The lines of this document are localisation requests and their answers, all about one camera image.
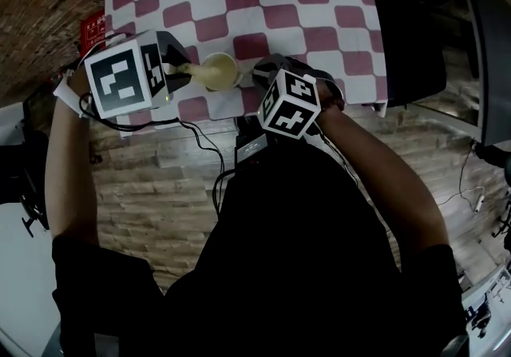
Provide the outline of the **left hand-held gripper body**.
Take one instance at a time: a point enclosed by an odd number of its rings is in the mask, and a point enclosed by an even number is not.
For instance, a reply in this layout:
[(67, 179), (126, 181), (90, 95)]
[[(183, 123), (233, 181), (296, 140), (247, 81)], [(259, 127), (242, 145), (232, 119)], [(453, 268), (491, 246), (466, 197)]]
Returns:
[(168, 89), (156, 31), (122, 38), (85, 59), (99, 116), (109, 119), (167, 105)]

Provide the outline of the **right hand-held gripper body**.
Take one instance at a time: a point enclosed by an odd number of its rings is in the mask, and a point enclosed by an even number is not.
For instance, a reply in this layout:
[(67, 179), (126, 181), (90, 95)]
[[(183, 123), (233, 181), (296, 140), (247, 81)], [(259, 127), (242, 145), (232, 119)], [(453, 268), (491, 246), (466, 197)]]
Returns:
[(316, 118), (331, 106), (344, 108), (344, 96), (333, 77), (296, 59), (274, 79), (257, 81), (266, 91), (257, 111), (264, 130), (299, 139), (319, 134)]

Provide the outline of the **yellow sponge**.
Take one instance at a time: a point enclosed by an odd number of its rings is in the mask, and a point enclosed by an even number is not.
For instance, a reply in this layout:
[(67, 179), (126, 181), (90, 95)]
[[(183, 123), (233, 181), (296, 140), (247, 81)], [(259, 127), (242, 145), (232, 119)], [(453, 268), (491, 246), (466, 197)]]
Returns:
[(171, 66), (165, 70), (168, 74), (188, 73), (192, 76), (193, 81), (211, 90), (230, 89), (236, 83), (238, 77), (237, 68), (229, 61), (213, 60), (203, 65), (195, 65), (186, 63), (179, 66)]

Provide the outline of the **white mug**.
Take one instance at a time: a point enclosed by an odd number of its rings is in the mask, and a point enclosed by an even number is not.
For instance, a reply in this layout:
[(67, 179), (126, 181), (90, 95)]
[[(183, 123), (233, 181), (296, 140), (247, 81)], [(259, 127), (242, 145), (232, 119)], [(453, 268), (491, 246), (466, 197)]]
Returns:
[(200, 64), (200, 82), (211, 91), (225, 91), (240, 85), (251, 70), (243, 69), (230, 54), (209, 54)]

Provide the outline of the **person's left forearm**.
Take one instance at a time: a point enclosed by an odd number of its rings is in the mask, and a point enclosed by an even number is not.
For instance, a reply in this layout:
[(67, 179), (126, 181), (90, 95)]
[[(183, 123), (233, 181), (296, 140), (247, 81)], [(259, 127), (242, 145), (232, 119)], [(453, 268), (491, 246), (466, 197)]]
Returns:
[(97, 194), (89, 163), (89, 121), (57, 99), (45, 173), (46, 216), (52, 236), (99, 244)]

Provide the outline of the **person's right forearm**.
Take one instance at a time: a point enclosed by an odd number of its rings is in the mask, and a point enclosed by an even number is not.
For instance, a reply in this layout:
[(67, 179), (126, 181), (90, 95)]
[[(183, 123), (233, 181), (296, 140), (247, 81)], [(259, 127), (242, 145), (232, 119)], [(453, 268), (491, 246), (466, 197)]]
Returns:
[(340, 98), (329, 96), (322, 101), (317, 123), (358, 174), (403, 258), (449, 243), (442, 214), (418, 174), (344, 114)]

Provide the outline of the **red fire extinguisher box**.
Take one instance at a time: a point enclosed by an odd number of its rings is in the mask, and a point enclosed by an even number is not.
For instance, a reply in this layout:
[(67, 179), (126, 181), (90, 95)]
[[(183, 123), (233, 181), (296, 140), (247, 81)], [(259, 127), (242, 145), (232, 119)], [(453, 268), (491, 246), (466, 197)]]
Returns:
[(81, 56), (105, 39), (105, 12), (99, 10), (81, 22)]

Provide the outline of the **black chest-mounted device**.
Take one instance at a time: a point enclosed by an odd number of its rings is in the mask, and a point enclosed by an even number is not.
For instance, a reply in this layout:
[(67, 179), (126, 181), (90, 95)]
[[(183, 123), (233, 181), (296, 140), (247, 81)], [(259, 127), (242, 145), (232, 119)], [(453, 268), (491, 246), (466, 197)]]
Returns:
[(236, 165), (241, 165), (267, 147), (268, 141), (266, 134), (259, 135), (258, 137), (237, 136), (235, 147)]

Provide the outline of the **pink white checkered tablecloth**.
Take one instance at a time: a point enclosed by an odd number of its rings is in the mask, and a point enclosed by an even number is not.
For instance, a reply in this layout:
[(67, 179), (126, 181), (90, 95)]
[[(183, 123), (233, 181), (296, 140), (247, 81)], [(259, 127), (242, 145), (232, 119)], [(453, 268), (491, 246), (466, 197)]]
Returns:
[(105, 0), (109, 33), (167, 31), (190, 60), (226, 53), (239, 66), (234, 89), (190, 83), (168, 106), (119, 117), (126, 125), (180, 117), (222, 120), (254, 113), (260, 95), (249, 73), (269, 54), (292, 56), (329, 73), (350, 105), (388, 102), (386, 64), (374, 0)]

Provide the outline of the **black chair with bags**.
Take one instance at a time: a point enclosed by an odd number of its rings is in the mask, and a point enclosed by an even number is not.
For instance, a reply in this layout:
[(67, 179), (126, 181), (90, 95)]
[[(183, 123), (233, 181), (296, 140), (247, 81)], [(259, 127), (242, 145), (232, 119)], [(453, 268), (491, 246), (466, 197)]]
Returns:
[(45, 202), (49, 138), (31, 120), (30, 99), (0, 108), (0, 205), (20, 204), (29, 236), (38, 222), (50, 229)]

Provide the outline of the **black high-back office chair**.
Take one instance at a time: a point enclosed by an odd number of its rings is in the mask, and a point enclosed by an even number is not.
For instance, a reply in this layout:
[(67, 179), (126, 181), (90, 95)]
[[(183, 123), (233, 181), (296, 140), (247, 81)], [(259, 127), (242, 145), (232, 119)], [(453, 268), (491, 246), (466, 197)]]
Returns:
[(407, 105), (446, 88), (434, 21), (419, 0), (374, 0), (386, 63), (387, 106)]

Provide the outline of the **person's black shirt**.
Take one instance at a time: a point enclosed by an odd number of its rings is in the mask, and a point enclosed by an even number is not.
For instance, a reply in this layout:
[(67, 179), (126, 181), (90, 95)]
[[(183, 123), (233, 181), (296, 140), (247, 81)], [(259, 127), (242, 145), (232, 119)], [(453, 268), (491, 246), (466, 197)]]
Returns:
[(394, 262), (374, 209), (312, 145), (228, 182), (197, 264), (162, 292), (147, 261), (53, 241), (65, 357), (440, 357), (465, 334), (453, 252)]

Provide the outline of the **dark desk with white frame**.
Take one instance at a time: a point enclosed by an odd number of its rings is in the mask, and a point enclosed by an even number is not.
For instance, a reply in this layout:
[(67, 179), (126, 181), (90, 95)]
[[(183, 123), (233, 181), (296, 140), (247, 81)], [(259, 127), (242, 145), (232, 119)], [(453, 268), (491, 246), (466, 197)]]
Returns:
[(467, 0), (480, 80), (479, 121), (484, 146), (511, 141), (511, 5)]

